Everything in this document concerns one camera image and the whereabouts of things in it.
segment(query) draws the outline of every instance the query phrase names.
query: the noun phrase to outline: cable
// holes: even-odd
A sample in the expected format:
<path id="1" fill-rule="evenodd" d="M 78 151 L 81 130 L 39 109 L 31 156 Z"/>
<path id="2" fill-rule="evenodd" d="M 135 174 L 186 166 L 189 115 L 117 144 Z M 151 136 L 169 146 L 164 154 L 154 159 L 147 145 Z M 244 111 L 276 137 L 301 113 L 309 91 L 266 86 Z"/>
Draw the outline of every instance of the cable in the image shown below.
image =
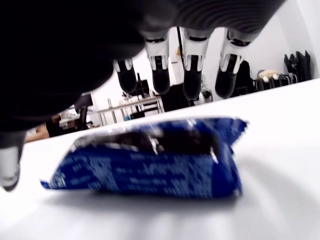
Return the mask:
<path id="1" fill-rule="evenodd" d="M 180 34 L 180 27 L 176 27 L 176 31 L 178 33 L 178 40 L 179 40 L 179 49 L 180 49 L 180 57 L 181 57 L 181 60 L 182 60 L 182 66 L 183 66 L 183 70 L 185 69 L 185 63 L 184 63 L 184 55 L 183 55 L 183 52 L 182 52 L 182 41 L 181 41 L 181 34 Z"/>

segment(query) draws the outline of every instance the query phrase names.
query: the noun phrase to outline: robotic hand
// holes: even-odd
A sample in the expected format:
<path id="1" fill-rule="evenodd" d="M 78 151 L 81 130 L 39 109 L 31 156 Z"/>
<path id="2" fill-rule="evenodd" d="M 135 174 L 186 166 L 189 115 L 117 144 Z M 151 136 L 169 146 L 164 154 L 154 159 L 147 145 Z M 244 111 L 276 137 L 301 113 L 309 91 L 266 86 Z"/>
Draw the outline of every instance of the robotic hand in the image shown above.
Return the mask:
<path id="1" fill-rule="evenodd" d="M 133 92 L 137 83 L 132 57 L 144 46 L 154 88 L 165 94 L 170 88 L 168 32 L 173 26 L 183 28 L 183 88 L 188 99 L 200 93 L 211 33 L 226 28 L 215 90 L 227 98 L 246 46 L 284 1 L 8 3 L 2 30 L 0 186 L 11 191 L 18 183 L 26 131 L 101 86 L 114 68 L 122 89 Z"/>

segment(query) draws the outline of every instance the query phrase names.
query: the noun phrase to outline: blue snack package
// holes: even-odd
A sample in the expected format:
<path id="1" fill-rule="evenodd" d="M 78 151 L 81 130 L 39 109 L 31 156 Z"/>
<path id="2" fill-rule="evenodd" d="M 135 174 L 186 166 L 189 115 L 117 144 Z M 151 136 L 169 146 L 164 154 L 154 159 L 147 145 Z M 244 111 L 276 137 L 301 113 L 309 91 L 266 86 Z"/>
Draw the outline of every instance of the blue snack package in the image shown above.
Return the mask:
<path id="1" fill-rule="evenodd" d="M 233 118 L 188 118 L 105 130 L 77 139 L 45 189 L 93 189 L 192 199 L 242 193 Z"/>

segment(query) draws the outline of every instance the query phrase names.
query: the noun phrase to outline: white table surface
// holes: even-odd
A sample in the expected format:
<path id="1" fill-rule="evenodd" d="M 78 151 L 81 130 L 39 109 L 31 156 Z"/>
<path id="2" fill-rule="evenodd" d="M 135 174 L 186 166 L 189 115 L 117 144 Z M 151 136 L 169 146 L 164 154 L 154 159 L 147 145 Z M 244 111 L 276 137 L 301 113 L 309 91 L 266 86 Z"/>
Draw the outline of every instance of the white table surface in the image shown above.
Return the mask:
<path id="1" fill-rule="evenodd" d="M 320 240 L 320 79 L 25 145 L 17 188 L 0 191 L 0 240 Z M 186 116 L 250 121 L 235 144 L 237 201 L 42 189 L 78 137 Z"/>

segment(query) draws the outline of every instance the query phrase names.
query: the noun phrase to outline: computer monitor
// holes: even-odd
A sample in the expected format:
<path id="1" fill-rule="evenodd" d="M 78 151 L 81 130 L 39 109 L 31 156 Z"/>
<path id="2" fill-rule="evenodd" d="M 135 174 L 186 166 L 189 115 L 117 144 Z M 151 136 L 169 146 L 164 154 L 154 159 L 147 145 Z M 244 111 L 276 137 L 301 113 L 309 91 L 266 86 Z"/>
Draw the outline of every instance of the computer monitor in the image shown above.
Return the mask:
<path id="1" fill-rule="evenodd" d="M 91 94 L 84 94 L 82 95 L 75 103 L 74 103 L 74 108 L 75 109 L 79 109 L 82 106 L 92 106 L 93 102 L 92 102 L 92 98 L 91 98 Z"/>

